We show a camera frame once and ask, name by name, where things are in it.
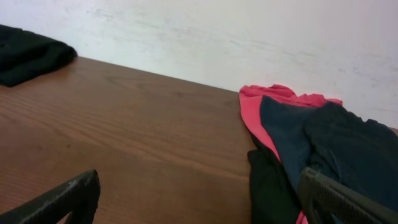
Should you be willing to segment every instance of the clothing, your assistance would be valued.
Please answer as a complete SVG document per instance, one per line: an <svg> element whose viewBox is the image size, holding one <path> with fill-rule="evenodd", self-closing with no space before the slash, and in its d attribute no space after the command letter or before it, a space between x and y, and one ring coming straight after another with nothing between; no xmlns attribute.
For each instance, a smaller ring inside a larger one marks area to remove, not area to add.
<svg viewBox="0 0 398 224"><path fill-rule="evenodd" d="M318 107L324 105L327 101L332 101L341 105L343 103L341 100L337 99L325 99L323 95L319 94L303 94L297 96L290 88L278 84L274 84L270 88L256 85L242 87L239 91L239 102L241 104L241 116L246 127L248 127L250 132L255 135L260 142L272 150L279 160L279 154L271 137L261 126L260 104L262 96L269 96L280 103L295 106Z"/></svg>
<svg viewBox="0 0 398 224"><path fill-rule="evenodd" d="M385 125L331 102L306 108L264 96L260 113L296 191L309 166L398 211L398 137Z"/></svg>
<svg viewBox="0 0 398 224"><path fill-rule="evenodd" d="M327 103L304 125L313 153L310 167L398 212L398 137L374 120L363 122Z"/></svg>
<svg viewBox="0 0 398 224"><path fill-rule="evenodd" d="M77 53L68 45L22 29L0 25L0 84L18 85L69 64Z"/></svg>
<svg viewBox="0 0 398 224"><path fill-rule="evenodd" d="M261 124L274 142L287 176L295 191L301 171L308 166L311 145L303 131L304 122L315 108L279 103L263 96L260 105Z"/></svg>
<svg viewBox="0 0 398 224"><path fill-rule="evenodd" d="M251 223L295 223L301 205L282 164L255 136L252 138L258 150L248 152Z"/></svg>

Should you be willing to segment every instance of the pink cloth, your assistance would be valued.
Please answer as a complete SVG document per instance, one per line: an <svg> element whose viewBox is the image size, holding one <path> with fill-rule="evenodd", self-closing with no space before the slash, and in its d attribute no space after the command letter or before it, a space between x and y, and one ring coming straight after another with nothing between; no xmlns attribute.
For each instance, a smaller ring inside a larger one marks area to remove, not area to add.
<svg viewBox="0 0 398 224"><path fill-rule="evenodd" d="M327 101L332 101L340 105L343 104L341 100L337 99L325 99L323 95L319 94L303 94L297 96L293 90L286 86L274 84L270 88L251 85L244 86L239 91L239 101L241 104L241 116L249 131L258 138L265 146L267 146L280 161L279 154L272 142L271 137L267 131L261 126L260 119L260 104L262 96L269 96L279 103L286 103L294 106L312 106L319 107L323 106ZM298 216L296 224L308 224L307 218L303 211Z"/></svg>

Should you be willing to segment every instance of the wood grain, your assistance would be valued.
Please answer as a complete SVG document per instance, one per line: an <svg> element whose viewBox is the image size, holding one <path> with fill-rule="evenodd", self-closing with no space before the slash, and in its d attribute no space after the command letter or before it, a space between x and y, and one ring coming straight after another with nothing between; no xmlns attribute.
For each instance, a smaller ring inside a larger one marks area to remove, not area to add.
<svg viewBox="0 0 398 224"><path fill-rule="evenodd" d="M79 58L0 87L0 213L87 169L95 223L248 223L238 94Z"/></svg>

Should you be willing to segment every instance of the dark blue cloth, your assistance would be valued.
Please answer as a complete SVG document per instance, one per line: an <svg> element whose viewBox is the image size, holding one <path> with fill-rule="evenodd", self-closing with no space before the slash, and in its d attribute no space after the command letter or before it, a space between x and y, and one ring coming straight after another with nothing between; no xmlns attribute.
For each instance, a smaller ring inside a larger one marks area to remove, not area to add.
<svg viewBox="0 0 398 224"><path fill-rule="evenodd" d="M309 166L398 212L398 137L387 126L335 103L304 108L267 96L260 115L296 191Z"/></svg>
<svg viewBox="0 0 398 224"><path fill-rule="evenodd" d="M308 166L311 145L304 134L303 126L315 108L291 106L263 96L260 105L261 125L268 132L287 177L297 192L301 170Z"/></svg>

